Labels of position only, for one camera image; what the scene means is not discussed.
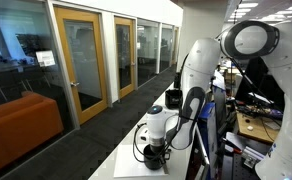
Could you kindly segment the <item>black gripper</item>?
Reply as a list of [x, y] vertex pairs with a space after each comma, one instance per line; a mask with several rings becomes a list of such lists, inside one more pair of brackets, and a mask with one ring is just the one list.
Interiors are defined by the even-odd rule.
[[149, 142], [151, 150], [155, 153], [159, 153], [164, 161], [170, 159], [171, 150], [169, 149], [169, 144], [166, 144], [163, 138], [151, 138]]

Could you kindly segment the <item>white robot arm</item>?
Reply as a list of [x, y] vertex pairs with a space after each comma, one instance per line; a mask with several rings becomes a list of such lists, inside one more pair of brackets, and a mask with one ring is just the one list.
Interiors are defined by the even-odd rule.
[[160, 105], [147, 111], [150, 153], [145, 160], [161, 163], [167, 148], [183, 150], [192, 143], [195, 122], [221, 54], [248, 62], [242, 74], [247, 84], [253, 85], [257, 77], [269, 74], [283, 91], [281, 129], [255, 171], [261, 180], [292, 180], [292, 21], [273, 26], [242, 21], [215, 39], [197, 40], [181, 67], [179, 111], [173, 113]]

